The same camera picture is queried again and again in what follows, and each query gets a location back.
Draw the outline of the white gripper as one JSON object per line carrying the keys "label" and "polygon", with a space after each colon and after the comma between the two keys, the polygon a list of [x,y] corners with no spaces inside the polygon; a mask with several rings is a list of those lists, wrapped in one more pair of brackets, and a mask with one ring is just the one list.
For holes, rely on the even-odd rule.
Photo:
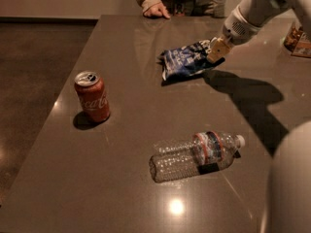
{"label": "white gripper", "polygon": [[245,44],[256,36],[261,29],[256,15],[255,8],[237,6],[223,24],[223,36],[211,40],[208,61],[216,63],[231,51],[232,46]]}

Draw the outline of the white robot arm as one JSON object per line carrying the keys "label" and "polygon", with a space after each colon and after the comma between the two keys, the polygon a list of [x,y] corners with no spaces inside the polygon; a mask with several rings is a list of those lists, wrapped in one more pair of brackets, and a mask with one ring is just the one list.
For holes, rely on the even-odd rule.
{"label": "white robot arm", "polygon": [[293,10],[311,37],[311,0],[241,0],[225,19],[222,34],[211,42],[207,59],[215,63],[232,48],[249,42],[274,17]]}

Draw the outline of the person's right hand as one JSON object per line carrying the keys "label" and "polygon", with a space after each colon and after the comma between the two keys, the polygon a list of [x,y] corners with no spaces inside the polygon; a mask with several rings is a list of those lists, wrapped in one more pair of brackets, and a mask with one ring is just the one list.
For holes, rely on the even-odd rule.
{"label": "person's right hand", "polygon": [[169,12],[162,2],[152,5],[147,11],[143,13],[147,18],[166,18],[170,19]]}

